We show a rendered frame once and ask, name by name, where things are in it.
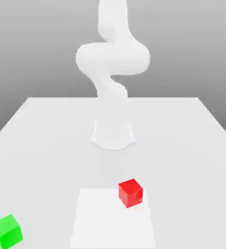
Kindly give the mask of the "small red cube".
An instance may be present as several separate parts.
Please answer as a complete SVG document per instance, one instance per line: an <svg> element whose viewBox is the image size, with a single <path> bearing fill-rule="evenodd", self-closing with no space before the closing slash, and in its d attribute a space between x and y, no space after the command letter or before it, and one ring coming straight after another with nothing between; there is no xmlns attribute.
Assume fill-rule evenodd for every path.
<svg viewBox="0 0 226 249"><path fill-rule="evenodd" d="M126 208L135 206L143 201L143 188L134 179L118 184L118 197Z"/></svg>

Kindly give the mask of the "small green cube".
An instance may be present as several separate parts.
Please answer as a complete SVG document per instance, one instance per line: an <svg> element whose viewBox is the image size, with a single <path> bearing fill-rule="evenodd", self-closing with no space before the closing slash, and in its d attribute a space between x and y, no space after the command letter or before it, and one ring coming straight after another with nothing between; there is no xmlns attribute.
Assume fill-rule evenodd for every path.
<svg viewBox="0 0 226 249"><path fill-rule="evenodd" d="M0 249L9 249L23 240L21 227L12 214L0 219Z"/></svg>

